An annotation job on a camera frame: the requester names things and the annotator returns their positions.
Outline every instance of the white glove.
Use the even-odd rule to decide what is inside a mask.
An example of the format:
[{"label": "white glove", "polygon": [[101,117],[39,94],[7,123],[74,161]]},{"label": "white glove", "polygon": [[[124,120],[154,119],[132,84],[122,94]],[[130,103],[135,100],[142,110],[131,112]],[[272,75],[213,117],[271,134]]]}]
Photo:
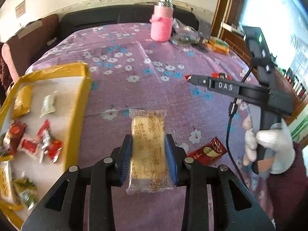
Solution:
[{"label": "white glove", "polygon": [[245,133],[245,154],[243,165],[248,166],[250,162],[257,159],[258,144],[273,149],[275,160],[271,168],[271,174],[281,174],[287,171],[294,162],[295,150],[287,124],[281,120],[282,129],[260,130],[253,133],[250,115],[243,121]]}]

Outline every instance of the finger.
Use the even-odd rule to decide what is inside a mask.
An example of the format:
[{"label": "finger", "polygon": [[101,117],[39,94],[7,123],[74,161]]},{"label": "finger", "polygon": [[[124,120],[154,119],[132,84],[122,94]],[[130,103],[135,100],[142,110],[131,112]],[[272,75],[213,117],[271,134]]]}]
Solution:
[{"label": "finger", "polygon": [[251,149],[256,150],[258,147],[258,143],[256,141],[256,135],[252,131],[252,128],[247,130],[245,133],[245,144]]},{"label": "finger", "polygon": [[254,162],[257,159],[257,151],[251,150],[247,145],[245,145],[245,153],[249,161]]},{"label": "finger", "polygon": [[249,163],[250,163],[250,161],[249,161],[247,155],[244,154],[244,157],[243,157],[243,165],[244,165],[244,166],[248,166]]},{"label": "finger", "polygon": [[252,128],[252,122],[251,122],[251,117],[248,115],[245,120],[243,121],[243,128],[244,130],[249,130]]},{"label": "finger", "polygon": [[274,151],[284,151],[293,147],[289,135],[280,129],[260,130],[256,134],[256,141],[263,147],[271,148]]}]

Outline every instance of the pink thermos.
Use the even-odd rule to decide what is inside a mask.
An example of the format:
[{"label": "pink thermos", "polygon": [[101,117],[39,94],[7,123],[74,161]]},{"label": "pink thermos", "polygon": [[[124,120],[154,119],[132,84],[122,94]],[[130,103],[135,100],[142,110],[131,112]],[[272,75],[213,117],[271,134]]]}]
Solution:
[{"label": "pink thermos", "polygon": [[172,0],[159,0],[154,6],[154,14],[150,19],[151,38],[154,41],[168,41],[171,36],[173,21]]}]

